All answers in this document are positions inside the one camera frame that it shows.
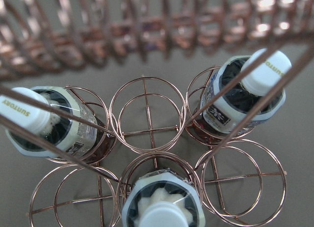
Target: circular wire holder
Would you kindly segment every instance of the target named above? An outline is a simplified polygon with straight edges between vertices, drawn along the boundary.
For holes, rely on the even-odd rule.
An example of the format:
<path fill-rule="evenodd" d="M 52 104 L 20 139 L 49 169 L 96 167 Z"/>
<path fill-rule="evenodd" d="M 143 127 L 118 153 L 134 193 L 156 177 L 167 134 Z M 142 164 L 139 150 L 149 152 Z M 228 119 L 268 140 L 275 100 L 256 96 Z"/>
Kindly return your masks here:
<path fill-rule="evenodd" d="M 191 118 L 195 112 L 199 110 L 201 97 L 203 92 L 208 85 L 211 78 L 220 69 L 220 67 L 208 68 L 195 76 L 195 78 L 190 82 L 187 93 L 185 96 L 187 114 Z M 197 100 L 191 102 L 192 97 L 197 97 Z M 243 128 L 234 139 L 239 139 L 248 133 L 250 133 L 254 128 Z M 215 146 L 217 145 L 225 136 L 224 133 L 219 133 L 218 131 L 209 131 L 208 129 L 201 126 L 198 120 L 193 119 L 192 124 L 188 125 L 185 130 L 187 133 L 196 141 L 203 145 Z"/>
<path fill-rule="evenodd" d="M 188 182 L 191 182 L 194 187 L 196 188 L 197 193 L 199 194 L 201 202 L 203 201 L 203 188 L 201 185 L 201 181 L 194 171 L 193 167 L 184 159 L 180 158 L 179 156 L 166 152 L 166 151 L 157 151 L 157 152 L 150 152 L 146 154 L 142 154 L 136 159 L 134 159 L 122 172 L 121 178 L 119 180 L 118 188 L 117 188 L 117 205 L 119 208 L 119 212 L 121 213 L 123 204 L 125 203 L 128 193 L 132 190 L 132 187 L 134 185 L 132 176 L 134 176 L 134 172 L 136 170 L 140 170 L 141 165 L 149 160 L 154 160 L 154 163 L 156 163 L 156 160 L 158 159 L 158 165 L 155 166 L 155 170 L 162 169 L 160 166 L 160 159 L 167 159 L 175 164 L 177 164 L 183 171 L 183 173 L 186 175 L 186 179 Z"/>
<path fill-rule="evenodd" d="M 64 170 L 66 168 L 73 168 L 63 179 L 62 181 L 58 184 L 57 186 L 57 190 L 56 193 L 54 195 L 54 199 L 53 199 L 53 205 L 51 206 L 47 206 L 47 207 L 43 207 L 43 208 L 39 208 L 34 210 L 34 203 L 35 203 L 35 199 L 36 196 L 39 192 L 39 190 L 42 188 L 43 184 L 45 182 L 47 182 L 49 180 L 49 178 L 51 178 L 53 175 L 60 173 L 61 170 Z M 109 171 L 108 169 L 105 169 L 103 167 L 99 167 L 96 166 L 97 169 L 101 170 L 102 172 L 104 172 L 105 174 L 107 174 L 109 177 L 112 178 L 112 180 L 117 180 L 118 178 L 116 177 L 116 175 L 114 173 L 112 173 L 111 171 Z M 58 197 L 60 194 L 60 191 L 62 189 L 62 187 L 64 186 L 65 182 L 72 177 L 74 174 L 76 174 L 79 171 L 84 170 L 84 168 L 82 167 L 78 167 L 75 164 L 64 164 L 60 167 L 57 167 L 55 169 L 53 169 L 52 171 L 50 171 L 48 174 L 46 174 L 41 180 L 40 182 L 37 184 L 37 186 L 35 187 L 33 194 L 31 196 L 31 200 L 29 203 L 29 213 L 28 213 L 28 217 L 29 217 L 29 223 L 31 227 L 34 227 L 34 215 L 35 214 L 39 214 L 41 212 L 44 211 L 48 211 L 48 210 L 53 210 L 54 211 L 54 215 L 56 218 L 56 221 L 58 223 L 58 225 L 60 227 L 63 226 L 60 216 L 59 216 L 59 212 L 58 212 L 58 208 L 61 206 L 65 206 L 65 205 L 69 205 L 69 204 L 75 204 L 75 203 L 86 203 L 86 202 L 91 202 L 91 201 L 98 201 L 99 202 L 99 209 L 100 209 L 100 221 L 101 221 L 101 226 L 103 227 L 113 227 L 117 224 L 117 222 L 119 221 L 120 217 L 119 217 L 119 213 L 117 210 L 117 200 L 116 200 L 116 196 L 115 196 L 115 189 L 113 187 L 112 184 L 112 180 L 110 180 L 109 178 L 106 177 L 101 177 L 100 175 L 97 175 L 97 180 L 98 180 L 98 195 L 96 197 L 91 197 L 91 198 L 84 198 L 84 199 L 76 199 L 76 200 L 71 200 L 71 201 L 67 201 L 67 202 L 58 202 Z M 103 195 L 103 185 L 102 185 L 102 178 L 105 180 L 105 183 L 108 185 L 110 194 L 109 195 Z M 104 207 L 103 207 L 103 201 L 107 200 L 107 199 L 112 199 L 112 203 L 113 203 L 113 207 L 112 207 L 112 214 L 111 214 L 111 219 L 108 225 L 105 225 L 105 221 L 104 221 Z"/>
<path fill-rule="evenodd" d="M 265 152 L 267 154 L 267 156 L 270 157 L 270 159 L 272 159 L 276 163 L 276 166 L 277 166 L 279 172 L 263 173 L 261 171 L 258 163 L 253 158 L 253 156 L 251 156 L 249 153 L 245 152 L 244 150 L 239 149 L 238 147 L 231 146 L 231 144 L 233 144 L 233 143 L 239 144 L 241 142 L 243 142 L 245 144 L 253 145 L 253 146 L 257 147 L 258 149 L 261 149 L 263 152 Z M 229 223 L 229 224 L 234 225 L 234 226 L 257 227 L 257 226 L 262 226 L 264 224 L 267 224 L 267 223 L 271 222 L 279 214 L 279 212 L 282 210 L 284 201 L 286 199 L 286 194 L 287 194 L 286 172 L 284 171 L 280 161 L 265 146 L 263 146 L 263 145 L 261 145 L 261 144 L 259 144 L 257 142 L 251 141 L 251 140 L 246 140 L 246 139 L 233 140 L 233 141 L 230 141 L 229 144 L 224 149 L 234 150 L 234 151 L 239 152 L 239 153 L 243 154 L 244 156 L 246 156 L 253 163 L 257 173 L 240 175 L 240 176 L 235 176 L 235 177 L 224 177 L 224 178 L 221 178 L 218 175 L 218 170 L 217 170 L 217 166 L 216 166 L 215 157 L 213 156 L 211 158 L 211 165 L 212 165 L 212 172 L 214 174 L 214 180 L 205 180 L 205 173 L 206 173 L 206 168 L 207 168 L 207 165 L 209 163 L 209 160 L 207 160 L 203 164 L 203 166 L 202 166 L 201 182 L 202 182 L 203 191 L 204 191 L 203 205 L 210 212 L 216 214 L 224 222 Z M 263 177 L 267 177 L 267 176 L 281 176 L 281 178 L 282 178 L 282 196 L 281 196 L 281 200 L 280 200 L 279 206 L 277 207 L 277 209 L 269 217 L 267 217 L 263 221 L 260 221 L 259 223 L 255 223 L 255 224 L 249 224 L 248 222 L 243 221 L 240 217 L 244 217 L 246 214 L 248 214 L 250 212 L 253 212 L 254 208 L 257 207 L 257 205 L 258 205 L 258 203 L 259 203 L 259 201 L 261 200 L 261 197 L 262 197 Z M 223 201 L 223 194 L 222 194 L 222 190 L 221 190 L 221 183 L 222 182 L 233 181 L 233 180 L 239 180 L 239 179 L 243 179 L 243 178 L 249 178 L 249 177 L 258 177 L 259 178 L 259 183 L 260 183 L 259 184 L 259 190 L 258 190 L 258 194 L 257 194 L 257 197 L 256 197 L 255 201 L 245 211 L 242 211 L 242 212 L 237 213 L 237 214 L 232 214 L 232 213 L 228 212 L 226 207 L 225 207 L 224 201 Z M 209 197 L 209 195 L 206 192 L 206 185 L 207 184 L 215 184 L 216 185 L 216 190 L 217 190 L 218 199 L 219 199 L 219 205 L 220 205 L 220 209 L 219 210 L 218 210 L 218 208 L 216 208 L 214 206 L 214 204 L 211 201 L 211 198 Z"/>
<path fill-rule="evenodd" d="M 186 121 L 186 108 L 185 108 L 185 101 L 184 98 L 182 96 L 182 94 L 180 93 L 180 91 L 170 82 L 161 79 L 161 78 L 157 78 L 157 77 L 141 77 L 141 78 L 137 78 L 134 79 L 126 84 L 124 84 L 114 95 L 111 103 L 110 103 L 110 108 L 109 108 L 109 114 L 110 114 L 110 118 L 112 119 L 112 112 L 113 110 L 116 110 L 115 107 L 115 103 L 116 101 L 119 99 L 119 97 L 121 96 L 121 94 L 126 94 L 126 93 L 130 93 L 129 91 L 129 87 L 136 87 L 136 84 L 140 83 L 143 87 L 143 93 L 139 93 L 138 95 L 135 94 L 135 96 L 133 94 L 131 94 L 130 99 L 126 100 L 126 102 L 124 101 L 123 105 L 121 106 L 121 108 L 118 109 L 118 111 L 120 111 L 119 113 L 119 117 L 118 117 L 118 122 L 115 123 L 113 120 L 110 120 L 111 123 L 111 127 L 113 129 L 113 133 L 115 134 L 115 136 L 117 137 L 117 139 L 126 147 L 128 147 L 129 149 L 131 149 L 132 151 L 139 153 L 139 154 L 143 154 L 143 153 L 148 153 L 148 152 L 152 152 L 152 151 L 167 151 L 169 149 L 171 149 L 175 143 L 177 142 L 177 140 L 179 139 L 180 135 L 182 134 L 182 132 L 184 131 L 184 124 Z M 150 86 L 150 84 L 154 85 L 157 84 L 158 89 L 154 89 L 154 91 L 149 91 L 148 88 Z M 167 89 L 171 90 L 172 93 L 177 97 L 178 101 L 181 103 L 180 106 L 177 106 L 176 103 L 174 102 L 173 99 L 171 99 L 168 96 L 165 96 L 162 93 L 159 93 L 160 91 L 165 89 L 165 86 L 168 86 Z M 168 104 L 170 104 L 177 116 L 178 116 L 178 121 L 177 121 L 177 125 L 175 126 L 163 126 L 163 127 L 159 127 L 159 128 L 154 128 L 153 127 L 153 122 L 152 122 L 152 101 L 150 101 L 149 104 L 149 99 L 151 99 L 152 97 L 157 97 L 160 98 L 164 101 L 166 101 Z M 129 107 L 132 103 L 135 103 L 135 100 L 138 99 L 145 99 L 145 110 L 146 110 L 146 119 L 147 119 L 147 123 L 148 123 L 148 129 L 146 130 L 140 130 L 140 131 L 135 131 L 135 132 L 123 132 L 122 130 L 122 122 L 123 120 L 123 115 L 126 111 L 126 108 Z M 140 115 L 140 113 L 136 114 L 136 115 L 132 115 L 132 118 L 128 118 L 127 120 L 125 120 L 126 122 L 128 122 L 131 125 L 136 125 L 136 120 L 138 120 L 138 115 Z M 166 142 L 165 144 L 161 145 L 161 146 L 156 146 L 155 144 L 155 139 L 154 139 L 154 133 L 159 132 L 159 131 L 174 131 L 176 130 L 177 133 L 176 135 L 169 141 Z M 128 141 L 126 141 L 126 137 L 127 136 L 134 136 L 134 135 L 140 135 L 143 133 L 149 133 L 150 135 L 150 146 L 151 148 L 140 148 L 139 146 L 134 146 L 131 145 Z"/>
<path fill-rule="evenodd" d="M 84 104 L 86 107 L 89 108 L 89 110 L 91 110 L 91 112 L 96 117 L 97 123 L 100 126 L 105 127 L 105 129 L 109 129 L 110 123 L 109 123 L 108 109 L 105 105 L 105 102 L 100 98 L 100 96 L 98 96 L 95 92 L 87 88 L 83 88 L 83 87 L 66 86 L 65 89 L 71 91 L 77 97 L 77 99 L 82 102 L 82 104 Z M 81 94 L 82 92 L 85 92 L 88 94 L 88 96 L 86 97 L 92 96 L 94 99 L 92 100 L 89 99 L 88 101 L 86 101 L 83 99 L 82 95 L 79 92 Z M 95 109 L 92 107 L 93 105 L 101 109 L 101 113 L 96 113 Z M 99 117 L 101 116 L 105 116 L 104 117 L 105 122 L 102 122 L 99 119 Z M 94 163 L 100 162 L 105 157 L 107 157 L 109 153 L 112 151 L 117 141 L 116 137 L 113 137 L 113 135 L 110 135 L 109 133 L 106 133 L 106 132 L 101 132 L 101 133 L 102 133 L 102 136 L 98 140 L 97 144 L 80 158 L 84 162 L 88 164 L 94 164 Z M 48 158 L 48 160 L 52 162 L 56 162 L 56 163 L 62 163 L 62 164 L 69 163 L 68 161 L 62 158 Z"/>

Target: bottle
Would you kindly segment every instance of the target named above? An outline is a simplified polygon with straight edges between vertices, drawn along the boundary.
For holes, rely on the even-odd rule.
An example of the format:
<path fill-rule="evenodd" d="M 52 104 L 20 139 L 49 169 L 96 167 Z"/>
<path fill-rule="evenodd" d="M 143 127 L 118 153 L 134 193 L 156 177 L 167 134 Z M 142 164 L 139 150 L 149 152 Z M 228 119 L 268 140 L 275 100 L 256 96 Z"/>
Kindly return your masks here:
<path fill-rule="evenodd" d="M 204 227 L 199 196 L 169 169 L 148 173 L 135 183 L 123 209 L 124 227 Z"/>
<path fill-rule="evenodd" d="M 12 90 L 94 124 L 101 123 L 71 91 L 62 87 L 38 86 L 31 89 L 16 87 Z M 60 117 L 7 96 L 0 96 L 0 103 L 0 113 L 3 116 L 76 157 L 86 154 L 102 136 L 102 132 L 91 126 Z M 8 130 L 6 130 L 6 134 L 23 155 L 57 158 L 57 154 L 31 143 L 19 135 Z"/>
<path fill-rule="evenodd" d="M 252 56 L 234 56 L 230 58 L 211 78 L 201 98 L 202 108 L 210 99 L 221 91 L 240 71 L 243 71 L 254 60 L 265 52 L 261 49 Z M 291 62 L 281 51 L 276 51 L 249 75 L 242 79 L 234 88 L 215 101 L 202 115 L 201 122 L 217 134 L 228 134 L 246 116 L 254 104 L 280 80 L 289 70 Z M 271 118 L 286 100 L 285 90 L 251 122 L 238 133 L 241 135 L 250 128 L 266 122 Z"/>

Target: white bottle cap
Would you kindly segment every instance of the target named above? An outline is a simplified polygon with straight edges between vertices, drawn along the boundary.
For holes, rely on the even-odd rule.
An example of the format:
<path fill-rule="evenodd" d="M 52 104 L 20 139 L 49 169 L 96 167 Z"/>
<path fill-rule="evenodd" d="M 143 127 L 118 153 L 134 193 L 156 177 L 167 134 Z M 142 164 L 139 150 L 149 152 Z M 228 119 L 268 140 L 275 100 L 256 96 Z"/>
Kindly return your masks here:
<path fill-rule="evenodd" d="M 255 52 L 242 66 L 241 71 L 246 69 L 265 51 L 266 49 L 261 49 Z M 290 67 L 291 62 L 288 57 L 281 51 L 277 50 L 249 75 L 242 79 L 241 83 L 248 92 L 256 96 L 264 96 L 274 85 L 276 85 Z"/>
<path fill-rule="evenodd" d="M 156 202 L 141 216 L 139 227 L 188 227 L 183 212 L 171 202 Z"/>
<path fill-rule="evenodd" d="M 43 96 L 30 89 L 16 87 L 12 90 L 48 104 Z M 46 127 L 50 118 L 50 112 L 4 95 L 0 96 L 0 114 L 37 135 Z"/>

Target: plastic bottle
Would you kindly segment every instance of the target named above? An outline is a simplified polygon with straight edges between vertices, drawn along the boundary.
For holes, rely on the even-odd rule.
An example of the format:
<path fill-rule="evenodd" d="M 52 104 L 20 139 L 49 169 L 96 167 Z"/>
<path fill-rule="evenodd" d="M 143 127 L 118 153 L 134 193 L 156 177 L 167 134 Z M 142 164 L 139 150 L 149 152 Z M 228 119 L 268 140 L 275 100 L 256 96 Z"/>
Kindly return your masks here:
<path fill-rule="evenodd" d="M 124 227 L 204 227 L 199 196 L 170 170 L 141 177 L 122 209 Z"/>
<path fill-rule="evenodd" d="M 62 87 L 38 86 L 31 89 L 17 87 L 13 90 L 94 124 L 100 122 L 72 92 Z M 0 113 L 33 134 L 46 139 L 57 148 L 76 157 L 86 154 L 102 136 L 102 132 L 91 126 L 59 117 L 54 113 L 6 96 L 0 96 Z M 57 158 L 56 154 L 36 146 L 19 135 L 8 130 L 6 134 L 18 151 L 24 155 Z"/>
<path fill-rule="evenodd" d="M 234 56 L 230 58 L 210 80 L 202 95 L 200 107 L 202 108 L 240 71 L 246 69 L 249 64 L 264 52 L 265 49 L 261 49 L 252 56 Z M 290 67 L 291 62 L 288 57 L 281 51 L 276 51 L 228 93 L 208 107 L 200 115 L 202 118 L 199 121 L 206 122 L 205 125 L 204 123 L 202 125 L 211 132 L 228 134 L 246 116 L 254 104 L 269 92 Z M 266 122 L 278 111 L 285 100 L 285 90 L 282 90 L 238 135 L 245 133 L 249 128 Z"/>

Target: wire rack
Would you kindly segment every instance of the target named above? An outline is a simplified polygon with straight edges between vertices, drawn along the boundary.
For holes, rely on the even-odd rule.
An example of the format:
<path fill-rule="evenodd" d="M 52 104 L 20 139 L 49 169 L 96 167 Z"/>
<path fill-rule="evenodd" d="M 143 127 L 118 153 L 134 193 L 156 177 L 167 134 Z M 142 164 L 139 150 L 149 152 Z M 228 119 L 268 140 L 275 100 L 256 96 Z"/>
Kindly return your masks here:
<path fill-rule="evenodd" d="M 150 13 L 152 0 L 121 0 L 121 17 L 117 20 L 110 16 L 110 7 L 116 4 L 109 3 L 109 0 L 54 0 L 56 4 L 54 18 L 58 18 L 61 24 L 61 31 L 51 26 L 47 11 L 41 6 L 38 0 L 21 0 L 23 12 L 17 11 L 8 0 L 0 0 L 0 79 L 2 81 L 16 80 L 25 76 L 35 76 L 44 73 L 60 73 L 66 69 L 83 69 L 87 64 L 101 67 L 106 64 L 109 57 L 117 62 L 123 63 L 129 53 L 138 53 L 145 61 L 148 52 L 161 51 L 165 58 L 170 56 L 174 48 L 184 50 L 187 56 L 192 56 L 196 48 L 203 48 L 208 54 L 214 53 L 218 48 L 232 50 L 239 45 L 268 46 L 266 52 L 254 61 L 245 71 L 237 75 L 221 92 L 213 97 L 203 108 L 194 110 L 195 105 L 190 104 L 190 97 L 193 94 L 200 95 L 206 81 L 197 88 L 191 89 L 194 80 L 188 87 L 186 97 L 177 90 L 170 82 L 161 78 L 142 77 L 135 79 L 122 86 L 113 97 L 109 109 L 97 94 L 89 91 L 98 99 L 96 101 L 84 101 L 84 104 L 97 105 L 103 108 L 107 123 L 95 125 L 91 122 L 75 117 L 62 110 L 52 108 L 43 103 L 20 95 L 3 86 L 0 86 L 0 93 L 11 98 L 32 104 L 44 110 L 54 112 L 62 117 L 92 126 L 104 132 L 104 140 L 107 141 L 105 149 L 100 158 L 86 162 L 84 159 L 75 158 L 47 141 L 38 138 L 27 130 L 19 127 L 13 122 L 0 116 L 0 123 L 13 133 L 18 133 L 30 142 L 58 154 L 62 159 L 56 162 L 63 162 L 64 165 L 54 169 L 47 174 L 37 185 L 32 195 L 29 209 L 29 219 L 33 224 L 33 215 L 46 210 L 53 209 L 56 220 L 63 226 L 58 217 L 58 207 L 70 203 L 88 202 L 98 200 L 100 207 L 100 218 L 102 226 L 115 226 L 119 221 L 119 209 L 123 205 L 129 191 L 138 177 L 141 165 L 148 160 L 153 160 L 154 168 L 159 168 L 161 159 L 171 161 L 181 168 L 182 176 L 192 181 L 200 195 L 204 207 L 209 212 L 215 213 L 223 221 L 235 226 L 260 226 L 272 221 L 281 211 L 286 197 L 286 173 L 276 156 L 263 145 L 254 141 L 238 138 L 240 131 L 258 112 L 265 107 L 289 82 L 291 82 L 313 59 L 314 55 L 314 22 L 313 3 L 314 0 L 181 0 L 179 7 L 173 4 L 173 0 L 158 0 L 159 10 L 156 14 Z M 78 3 L 80 7 L 80 25 L 74 21 L 73 6 Z M 186 129 L 191 133 L 195 118 L 206 107 L 213 104 L 220 96 L 228 92 L 243 77 L 249 74 L 256 66 L 269 57 L 275 50 L 287 43 L 302 42 L 307 48 L 297 59 L 293 67 L 285 74 L 272 90 L 263 97 L 247 114 L 247 116 L 233 129 L 230 134 L 224 137 L 212 135 L 216 140 L 215 144 L 207 144 L 209 147 L 196 162 L 189 164 L 170 151 L 176 144 L 178 138 Z M 215 68 L 210 68 L 200 74 L 211 74 Z M 165 93 L 148 91 L 150 81 L 158 84 L 165 84 L 171 92 L 174 92 L 176 102 Z M 141 84 L 143 92 L 134 94 L 130 101 L 116 107 L 115 103 L 123 90 L 129 85 Z M 175 110 L 177 123 L 170 126 L 154 128 L 151 117 L 151 97 L 158 97 L 165 100 Z M 124 133 L 121 127 L 123 113 L 134 101 L 145 100 L 146 119 L 149 126 L 147 130 L 132 131 Z M 174 136 L 163 145 L 156 146 L 155 134 L 159 132 L 175 132 Z M 134 137 L 139 134 L 148 134 L 151 148 L 141 148 L 126 140 L 127 137 Z M 121 177 L 117 177 L 108 169 L 102 167 L 99 161 L 108 155 L 119 140 L 133 152 L 140 154 L 130 163 Z M 250 144 L 263 151 L 270 160 L 274 161 L 277 171 L 263 172 L 256 158 L 242 150 L 240 143 Z M 245 174 L 240 177 L 223 177 L 218 174 L 215 156 L 223 150 L 236 151 L 251 161 L 256 169 L 255 173 Z M 205 173 L 208 163 L 211 163 L 214 179 L 206 180 Z M 51 174 L 68 167 L 75 167 L 63 177 L 55 194 L 52 206 L 34 210 L 33 203 L 43 182 L 47 181 Z M 73 200 L 67 203 L 58 203 L 58 192 L 63 183 L 72 174 L 83 168 L 93 171 L 98 179 L 98 196 L 84 200 Z M 263 189 L 263 177 L 278 176 L 281 178 L 282 196 L 275 211 L 261 221 L 247 222 L 242 219 L 248 213 L 252 213 L 261 199 Z M 221 183 L 224 181 L 257 177 L 259 179 L 259 191 L 253 204 L 240 213 L 230 213 L 225 205 L 221 191 Z M 103 196 L 102 180 L 105 180 L 110 194 Z M 206 186 L 214 183 L 217 189 L 219 207 L 212 203 L 212 198 L 207 193 Z M 112 199 L 112 217 L 108 225 L 104 223 L 103 200 Z"/>

